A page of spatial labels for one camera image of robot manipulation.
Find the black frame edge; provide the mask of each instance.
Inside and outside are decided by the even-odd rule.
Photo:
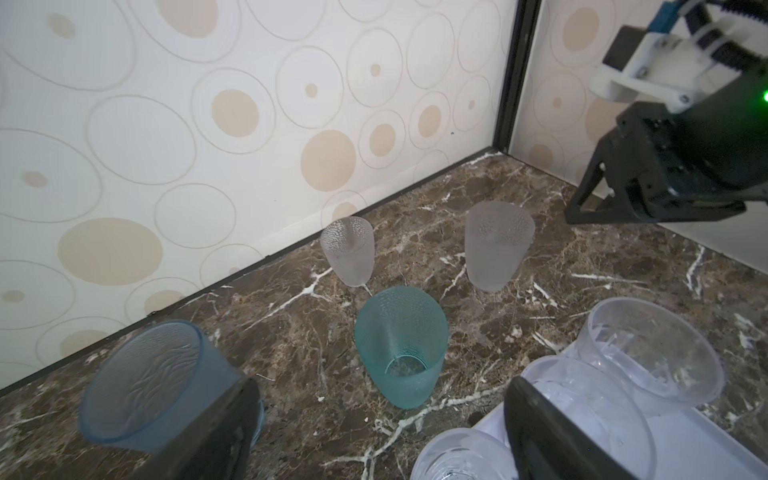
[[[518,107],[525,83],[525,72],[533,48],[538,13],[543,0],[518,0],[515,13],[515,28],[512,30],[507,69],[504,73],[502,96],[496,117],[496,131],[493,135],[493,147],[507,154],[512,139],[512,129],[518,116]]]
[[[396,200],[397,198],[400,198],[401,196],[407,194],[408,192],[415,190],[419,187],[421,187],[424,184],[427,184],[428,182],[436,179],[437,177],[440,177],[446,173],[448,173],[451,170],[456,169],[457,167],[461,167],[463,164],[466,164],[467,162],[476,160],[480,157],[483,157],[486,154],[503,154],[501,151],[497,151],[496,148],[493,147],[486,147],[482,150],[469,155],[468,157],[454,163],[453,165],[449,165],[446,168],[443,168],[439,172],[436,172],[427,178],[424,178],[423,180],[419,180],[418,182],[414,183],[413,185],[410,185],[406,188],[403,188],[402,190],[396,191],[394,194],[389,195],[388,197],[379,200],[378,202],[375,202],[374,204],[369,205],[368,207],[362,209],[361,211],[357,212],[355,214],[356,217],[361,217],[362,215],[367,214],[368,212],[375,210],[378,207],[381,207],[384,204],[387,204],[393,200]],[[273,261],[284,257],[290,252],[293,252],[294,250],[303,247],[307,245],[308,243],[313,242],[314,240],[317,240],[320,237],[320,233],[322,230],[313,233],[312,235],[309,235],[308,237],[305,237],[298,242],[295,242],[292,245],[289,245],[288,247],[283,248],[282,250],[273,253],[272,255],[268,255],[267,257],[264,257],[263,259],[259,260],[258,262],[254,263],[253,265],[246,266],[242,270],[240,270],[237,273],[234,273],[233,275],[229,275],[227,278],[223,280],[219,280],[216,283],[213,283],[212,285],[209,285],[201,290],[198,290],[197,292],[193,293],[192,295],[189,295],[178,302],[174,303],[173,305],[169,305],[162,310],[158,310],[157,312],[150,313],[146,317],[144,317],[141,320],[138,320],[137,322],[132,323],[131,325],[118,330],[117,332],[111,334],[110,336],[106,336],[103,339],[99,340],[96,343],[92,343],[91,345],[85,347],[82,350],[77,351],[76,353],[71,354],[70,356],[63,358],[55,363],[52,363],[49,366],[45,366],[41,369],[39,369],[37,372],[32,373],[30,376],[26,376],[23,379],[17,380],[16,382],[13,382],[11,385],[6,386],[3,389],[0,389],[0,399],[6,395],[8,395],[11,392],[14,392],[15,390],[20,389],[21,387],[27,386],[28,384],[47,376],[49,373],[54,372],[55,370],[60,369],[63,366],[68,365],[69,363],[74,362],[75,360],[81,359],[85,357],[86,355],[90,355],[93,352],[104,348],[108,343],[111,343],[112,341],[121,338],[122,336],[127,335],[128,333],[133,332],[134,330],[140,329],[143,326],[148,325],[149,323],[152,323],[153,321],[159,319],[160,317],[167,315],[168,313],[173,312],[174,310],[184,306],[186,303],[193,302],[197,300],[197,298],[205,295],[206,293],[212,292],[222,285],[227,285],[232,280],[236,280],[242,276],[246,276],[247,274],[253,272],[254,270],[257,270],[261,268],[262,266],[272,263]]]

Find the wallpaper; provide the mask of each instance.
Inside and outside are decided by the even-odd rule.
[[[0,387],[492,142],[513,0],[0,5]]]
[[[509,153],[516,158],[578,184],[596,143],[616,126],[628,104],[598,98],[590,78],[622,25],[647,27],[662,0],[545,0],[539,12],[534,47],[528,63],[520,110]],[[768,55],[768,28],[748,18],[721,15],[708,7],[720,28],[747,48]],[[688,38],[678,21],[672,31]],[[699,85],[713,92],[737,74],[717,65]],[[655,101],[640,96],[642,101]],[[598,185],[604,197],[607,185]],[[768,273],[768,207],[747,204],[747,212],[714,223],[667,223],[665,227]]]

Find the blue cup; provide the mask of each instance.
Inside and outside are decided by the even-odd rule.
[[[78,428],[93,443],[157,454],[242,376],[195,325],[164,322],[101,366]]]
[[[414,409],[432,394],[445,351],[448,321],[427,293],[394,286],[368,300],[355,323],[355,344],[371,379],[396,407]]]

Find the teal cup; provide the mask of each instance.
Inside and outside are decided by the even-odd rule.
[[[371,379],[400,409],[423,404],[435,388],[448,348],[448,321],[427,293],[394,286],[360,310],[355,344]]]

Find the clear plastic cup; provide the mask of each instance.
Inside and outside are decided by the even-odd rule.
[[[609,375],[576,359],[545,356],[522,377],[613,460],[640,480],[656,472],[656,444],[643,413]]]
[[[371,280],[376,246],[368,220],[344,217],[332,222],[320,234],[320,246],[345,285],[363,286]]]
[[[646,416],[712,402],[725,385],[720,358],[701,333],[635,298],[598,303],[569,356],[615,377]]]
[[[517,205],[481,202],[469,209],[464,230],[467,276],[485,292],[512,280],[533,241],[533,218]]]
[[[509,447],[475,429],[453,429],[419,454],[411,480],[510,480],[517,472]]]
[[[410,286],[377,293],[360,310],[355,345],[371,379],[396,407],[414,409],[435,388],[448,321],[429,294]]]
[[[192,323],[160,323],[101,366],[78,428],[93,443],[157,454],[242,375]]]

